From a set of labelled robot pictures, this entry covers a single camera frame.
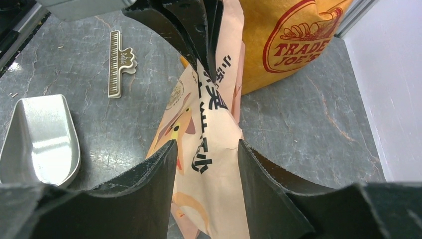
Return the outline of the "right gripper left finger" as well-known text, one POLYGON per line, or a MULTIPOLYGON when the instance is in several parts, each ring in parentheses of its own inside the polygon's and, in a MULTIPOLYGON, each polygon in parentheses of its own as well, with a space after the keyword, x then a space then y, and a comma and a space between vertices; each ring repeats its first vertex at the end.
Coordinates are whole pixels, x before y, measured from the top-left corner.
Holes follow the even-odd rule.
POLYGON ((176 172, 170 140, 147 160, 91 190, 2 184, 3 239, 164 239, 176 172))

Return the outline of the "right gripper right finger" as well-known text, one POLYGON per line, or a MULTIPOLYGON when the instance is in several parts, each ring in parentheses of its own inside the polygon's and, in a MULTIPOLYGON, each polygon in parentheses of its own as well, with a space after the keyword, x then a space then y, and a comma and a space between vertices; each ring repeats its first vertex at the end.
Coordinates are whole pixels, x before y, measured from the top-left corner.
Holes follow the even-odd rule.
POLYGON ((419 239, 422 185, 353 183, 333 189, 297 176, 239 141, 253 239, 419 239))

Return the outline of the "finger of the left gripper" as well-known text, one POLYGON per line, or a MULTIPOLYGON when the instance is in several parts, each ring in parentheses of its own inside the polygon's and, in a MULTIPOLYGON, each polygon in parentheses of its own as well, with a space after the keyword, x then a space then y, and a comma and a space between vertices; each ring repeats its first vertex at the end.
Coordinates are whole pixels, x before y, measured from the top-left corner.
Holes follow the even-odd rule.
POLYGON ((207 49, 207 67, 211 81, 216 82, 216 49, 219 38, 220 26, 223 15, 223 1, 204 0, 207 13, 208 30, 208 49, 207 49))
POLYGON ((196 69, 206 53, 206 10, 202 0, 137 0, 122 10, 159 34, 196 69))

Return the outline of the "pink cat litter bag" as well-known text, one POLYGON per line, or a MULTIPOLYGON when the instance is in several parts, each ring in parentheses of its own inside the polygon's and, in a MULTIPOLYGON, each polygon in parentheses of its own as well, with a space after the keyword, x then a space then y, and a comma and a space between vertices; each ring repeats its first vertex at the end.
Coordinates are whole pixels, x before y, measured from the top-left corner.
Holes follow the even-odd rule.
POLYGON ((223 4, 217 80, 201 65, 185 68, 148 152, 177 142, 171 214, 186 239, 249 238, 238 166, 244 14, 237 0, 223 4))

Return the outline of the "metal litter scoop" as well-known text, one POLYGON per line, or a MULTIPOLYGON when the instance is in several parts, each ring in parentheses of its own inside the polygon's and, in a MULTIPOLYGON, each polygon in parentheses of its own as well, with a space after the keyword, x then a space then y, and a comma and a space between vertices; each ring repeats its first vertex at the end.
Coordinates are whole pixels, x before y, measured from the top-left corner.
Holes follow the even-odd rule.
POLYGON ((66 188, 80 166, 80 144, 65 96, 18 100, 1 149, 0 182, 66 188))

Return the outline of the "wooden bag clip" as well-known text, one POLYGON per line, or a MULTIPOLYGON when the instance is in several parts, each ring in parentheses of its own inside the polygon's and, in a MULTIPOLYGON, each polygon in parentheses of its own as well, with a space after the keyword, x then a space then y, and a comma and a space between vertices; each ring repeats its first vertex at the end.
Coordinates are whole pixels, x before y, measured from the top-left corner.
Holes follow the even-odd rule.
POLYGON ((110 32, 108 98, 117 99, 122 93, 122 74, 135 74, 138 63, 132 47, 122 49, 122 35, 119 30, 110 32))

